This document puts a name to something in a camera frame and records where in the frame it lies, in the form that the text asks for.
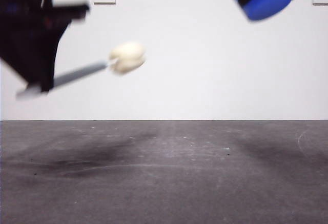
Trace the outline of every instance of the white sponge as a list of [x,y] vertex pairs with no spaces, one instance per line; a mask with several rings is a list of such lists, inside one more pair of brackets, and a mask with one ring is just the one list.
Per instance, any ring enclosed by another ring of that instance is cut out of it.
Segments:
[[137,42],[129,42],[115,47],[111,54],[110,60],[117,61],[111,65],[111,69],[119,74],[128,73],[144,62],[145,48]]

